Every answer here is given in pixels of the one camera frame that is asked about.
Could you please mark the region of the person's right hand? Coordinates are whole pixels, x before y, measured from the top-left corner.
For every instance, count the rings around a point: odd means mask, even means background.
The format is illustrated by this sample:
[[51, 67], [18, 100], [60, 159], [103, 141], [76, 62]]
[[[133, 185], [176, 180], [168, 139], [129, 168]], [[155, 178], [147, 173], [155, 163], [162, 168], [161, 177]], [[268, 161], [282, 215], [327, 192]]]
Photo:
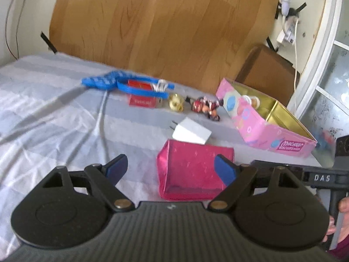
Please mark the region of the person's right hand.
[[323, 238], [323, 243], [330, 242], [329, 252], [348, 254], [348, 196], [338, 203], [338, 218], [335, 220], [330, 216], [327, 233]]

